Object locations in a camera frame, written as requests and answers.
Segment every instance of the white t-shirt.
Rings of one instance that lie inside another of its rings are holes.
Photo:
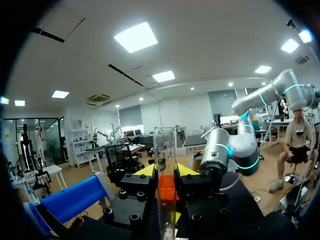
[[[36,145],[37,145],[37,148],[38,149],[43,149],[44,148],[44,146],[43,146],[43,144],[42,144],[42,139],[41,139],[41,135],[40,135],[40,132],[36,132],[35,133],[35,142],[36,142]]]

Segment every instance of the person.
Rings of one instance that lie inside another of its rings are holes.
[[[35,132],[35,142],[37,145],[37,153],[42,159],[42,162],[45,162],[44,146],[43,141],[45,140],[42,133],[42,126],[38,126],[37,131]]]
[[[284,151],[280,153],[277,160],[278,180],[270,188],[270,193],[274,193],[284,188],[284,171],[285,162],[300,164],[307,163],[310,157],[310,165],[305,174],[304,180],[309,178],[309,175],[314,167],[315,160],[318,157],[318,151],[314,149],[316,138],[313,134],[313,128],[310,123],[302,116],[302,110],[298,109],[293,111],[294,119],[286,128],[284,139]],[[311,141],[310,148],[306,146],[306,142]]]

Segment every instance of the black shorts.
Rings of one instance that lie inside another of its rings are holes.
[[[308,162],[307,151],[310,150],[307,146],[302,147],[289,147],[289,150],[292,152],[293,156],[288,161],[289,163],[293,164],[300,164],[302,162]]]

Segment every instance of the ceiling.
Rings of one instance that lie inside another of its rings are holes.
[[[58,112],[85,104],[95,94],[110,96],[105,109],[114,110],[124,99],[132,105],[141,103],[137,96],[147,103],[218,91],[229,89],[230,81],[233,88],[257,88],[285,69],[301,72],[309,64],[295,63],[297,57],[311,53],[286,26],[289,18],[271,0],[65,0],[37,26],[65,41],[30,34],[5,96],[25,100],[25,107],[11,101],[5,110]],[[158,44],[128,53],[114,36],[143,22],[148,22]],[[288,54],[280,48],[290,38],[300,47]],[[260,65],[272,70],[254,73]],[[169,70],[174,80],[157,83],[152,78]],[[70,94],[51,98],[55,90]]]

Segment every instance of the ceiling light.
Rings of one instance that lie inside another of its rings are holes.
[[[257,70],[255,70],[254,72],[256,74],[266,74],[267,72],[269,72],[271,69],[270,66],[260,66],[257,68]]]
[[[155,75],[152,75],[152,77],[158,82],[165,82],[165,81],[169,81],[169,80],[173,80],[175,79],[175,75],[172,71],[165,71],[165,72],[161,72]]]
[[[158,44],[158,41],[147,22],[135,25],[113,37],[130,54]]]
[[[5,97],[3,97],[3,96],[1,97],[1,103],[2,103],[2,104],[8,105],[9,102],[10,102],[10,100],[9,100],[8,98],[5,98]]]
[[[55,99],[64,99],[66,96],[68,96],[70,92],[68,91],[58,91],[55,90],[54,93],[52,94],[52,98]]]
[[[302,42],[309,43],[312,40],[311,33],[308,30],[304,30],[299,33],[299,37],[301,38]]]
[[[26,105],[26,101],[14,100],[14,105],[17,107],[24,107]]]
[[[281,50],[292,53],[294,50],[296,50],[299,47],[299,44],[296,43],[294,40],[289,39],[282,47]]]

